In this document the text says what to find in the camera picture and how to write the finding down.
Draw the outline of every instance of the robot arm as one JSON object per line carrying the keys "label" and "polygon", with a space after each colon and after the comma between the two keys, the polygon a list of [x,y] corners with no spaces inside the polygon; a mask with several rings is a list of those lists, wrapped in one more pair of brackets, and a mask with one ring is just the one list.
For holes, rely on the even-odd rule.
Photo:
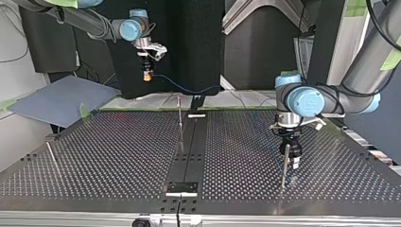
{"label": "robot arm", "polygon": [[151,81],[154,61],[159,61],[167,52],[161,44],[153,43],[150,32],[155,24],[148,22],[148,13],[144,9],[130,11],[129,19],[109,20],[90,9],[63,8],[44,0],[13,0],[19,6],[31,11],[47,13],[59,23],[86,31],[93,39],[126,40],[138,49],[144,73],[144,81]]}
{"label": "robot arm", "polygon": [[[401,1],[391,1],[378,20],[393,40],[401,37]],[[270,128],[283,138],[281,153],[292,158],[297,166],[302,155],[299,143],[301,126],[321,121],[320,114],[363,114],[377,109],[383,84],[393,75],[391,67],[384,62],[394,51],[376,29],[367,37],[354,62],[339,86],[306,85],[301,76],[276,79],[276,123]]]}

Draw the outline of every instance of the perforated metal table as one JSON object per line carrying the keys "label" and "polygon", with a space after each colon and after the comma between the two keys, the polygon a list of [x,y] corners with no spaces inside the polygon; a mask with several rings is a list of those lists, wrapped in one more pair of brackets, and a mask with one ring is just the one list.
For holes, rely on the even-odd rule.
{"label": "perforated metal table", "polygon": [[299,169],[280,187],[273,111],[105,112],[0,174],[1,211],[177,213],[169,183],[198,183],[181,214],[401,218],[401,178],[328,122],[304,128]]}

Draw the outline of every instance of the black backdrop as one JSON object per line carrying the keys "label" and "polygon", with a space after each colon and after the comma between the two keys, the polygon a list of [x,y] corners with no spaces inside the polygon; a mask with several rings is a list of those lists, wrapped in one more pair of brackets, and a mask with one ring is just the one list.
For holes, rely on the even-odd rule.
{"label": "black backdrop", "polygon": [[[156,74],[193,91],[219,85],[224,0],[108,0],[96,10],[108,18],[120,19],[128,18],[130,9],[148,11],[150,21],[157,25],[152,40],[168,49],[156,63]],[[108,41],[108,47],[124,98],[180,91],[165,79],[143,82],[136,50],[130,43]],[[218,90],[212,89],[207,95],[215,95]]]}

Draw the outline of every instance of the cable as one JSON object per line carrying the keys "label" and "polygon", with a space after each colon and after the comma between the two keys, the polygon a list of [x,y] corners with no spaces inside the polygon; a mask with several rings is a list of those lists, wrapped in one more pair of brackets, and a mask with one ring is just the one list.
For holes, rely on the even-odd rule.
{"label": "cable", "polygon": [[241,104],[244,107],[244,109],[247,110],[247,106],[245,105],[245,102],[242,100],[242,98],[234,95],[233,91],[231,91],[231,90],[228,90],[228,91],[231,93],[232,96],[234,96],[236,99],[238,99],[241,102]]}
{"label": "cable", "polygon": [[386,82],[383,84],[383,86],[378,89],[376,92],[370,93],[370,94],[361,94],[358,92],[354,92],[351,89],[347,88],[346,86],[344,86],[344,84],[342,84],[342,87],[349,93],[345,93],[343,91],[340,91],[340,93],[346,94],[348,96],[359,96],[359,97],[370,97],[370,96],[375,96],[381,92],[383,92],[390,84],[390,82],[392,82],[392,79],[394,78],[395,75],[395,71],[398,68],[400,63],[398,63],[395,68],[393,68],[392,73],[389,75],[389,77],[387,78]]}
{"label": "cable", "polygon": [[22,19],[20,17],[20,15],[18,14],[18,12],[11,6],[4,4],[4,5],[0,5],[0,13],[9,21],[9,24],[12,25],[22,36],[26,36],[24,31],[20,30],[20,28],[14,24],[14,22],[11,20],[11,18],[9,18],[9,16],[7,15],[7,13],[2,9],[2,7],[6,7],[7,9],[11,10],[12,13],[14,13],[14,15],[20,20],[20,22],[22,22]]}
{"label": "cable", "polygon": [[143,34],[142,37],[146,37],[146,36],[150,35],[150,32],[151,32],[155,27],[156,27],[156,23],[150,24],[150,25],[149,25],[148,31],[147,31],[145,34]]}
{"label": "cable", "polygon": [[89,11],[91,11],[95,16],[97,16],[102,24],[103,24],[103,32],[100,35],[94,35],[94,34],[90,34],[93,38],[98,39],[98,40],[102,40],[105,38],[105,36],[107,36],[109,33],[112,36],[112,41],[113,43],[117,43],[117,34],[115,34],[112,22],[107,19],[106,17],[100,15],[99,13],[97,13],[96,11],[92,10],[92,9],[88,9]]}
{"label": "cable", "polygon": [[8,62],[13,62],[13,61],[21,60],[21,59],[23,59],[23,58],[27,55],[28,52],[29,52],[29,47],[26,46],[26,52],[25,52],[22,56],[20,56],[20,57],[18,57],[18,58],[15,58],[15,59],[11,59],[11,60],[0,61],[0,63],[8,63]]}
{"label": "cable", "polygon": [[375,16],[375,12],[374,12],[374,8],[373,8],[373,5],[372,5],[372,1],[371,0],[366,0],[366,6],[368,7],[369,14],[371,15],[372,22],[373,22],[376,30],[378,31],[378,33],[380,33],[381,37],[383,37],[383,39],[385,41],[387,41],[387,43],[392,45],[392,47],[394,47],[395,49],[401,51],[401,45],[397,44],[395,41],[390,39],[389,36],[383,31],[382,27],[380,26],[380,24],[379,24],[379,22],[377,20],[377,17]]}
{"label": "cable", "polygon": [[305,84],[307,84],[307,80],[304,74],[304,64],[301,58],[301,46],[300,46],[300,37],[301,37],[301,25],[302,25],[302,20],[304,19],[304,13],[305,13],[305,5],[303,5],[302,7],[302,11],[301,11],[301,17],[300,17],[300,23],[298,25],[298,38],[297,38],[297,42],[298,42],[298,58],[300,61],[300,66],[301,66],[301,76],[302,76],[302,80],[304,81]]}
{"label": "cable", "polygon": [[181,201],[182,201],[182,198],[183,198],[183,196],[180,196],[180,201],[178,202],[178,206],[177,206],[177,213],[176,213],[177,227],[181,227],[180,209],[181,209]]}
{"label": "cable", "polygon": [[153,77],[154,77],[154,78],[164,78],[164,79],[167,79],[167,80],[168,80],[170,83],[172,83],[174,86],[176,86],[176,87],[180,88],[181,90],[183,90],[183,91],[185,91],[185,92],[187,92],[187,93],[190,93],[190,94],[192,94],[192,95],[202,95],[203,93],[205,93],[205,92],[207,92],[207,91],[209,91],[209,90],[211,90],[211,89],[220,88],[220,86],[217,86],[217,85],[216,85],[216,86],[211,86],[211,87],[208,87],[208,88],[206,88],[206,89],[203,89],[203,90],[201,90],[201,91],[196,92],[196,91],[191,91],[191,90],[188,90],[188,89],[182,87],[180,84],[174,82],[172,79],[166,77],[165,75],[154,75]]}
{"label": "cable", "polygon": [[[96,80],[98,83],[100,83],[100,75],[98,74],[98,72],[91,67],[91,65],[89,65],[88,63],[86,63],[85,61],[81,60],[81,65],[85,68],[86,70],[86,76],[88,78],[88,76],[90,76],[93,80]],[[88,68],[96,75],[97,79],[93,77],[93,75],[89,72]]]}
{"label": "cable", "polygon": [[[6,12],[5,12],[1,7],[6,7],[6,8],[8,8],[8,9],[10,9],[10,10],[15,14],[15,16],[20,20],[20,22],[21,22],[21,17],[20,17],[20,15],[18,14],[18,12],[17,12],[13,7],[11,7],[11,6],[9,6],[9,5],[5,4],[5,3],[2,3],[2,2],[0,2],[0,3],[1,3],[1,4],[0,4],[0,12],[1,12],[1,14],[8,20],[8,22],[9,22],[23,37],[25,37],[26,35],[24,34],[24,32],[21,31],[21,30],[18,28],[18,26],[15,25],[15,24],[12,22],[12,20],[9,18],[9,16],[6,14]],[[0,63],[8,63],[8,62],[13,62],[13,61],[21,60],[21,59],[23,59],[28,53],[29,53],[29,46],[28,46],[27,43],[26,43],[26,50],[25,50],[25,52],[24,52],[23,55],[21,55],[20,57],[14,58],[14,59],[0,61]]]}
{"label": "cable", "polygon": [[115,76],[115,73],[113,73],[104,83],[103,85],[105,85],[107,82],[110,81],[110,79],[112,79]]}

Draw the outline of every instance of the white wall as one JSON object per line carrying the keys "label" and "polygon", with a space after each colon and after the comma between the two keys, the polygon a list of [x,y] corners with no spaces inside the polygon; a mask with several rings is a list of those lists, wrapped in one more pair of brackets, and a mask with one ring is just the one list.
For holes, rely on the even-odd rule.
{"label": "white wall", "polygon": [[[18,8],[10,0],[0,2]],[[19,19],[2,7],[12,21],[21,28]],[[26,38],[0,14],[0,61],[14,59],[26,51]],[[0,63],[0,102],[30,94],[46,85],[44,75],[35,73],[28,54],[23,59]],[[0,171],[39,147],[51,133],[48,124],[12,114],[0,113]]]}

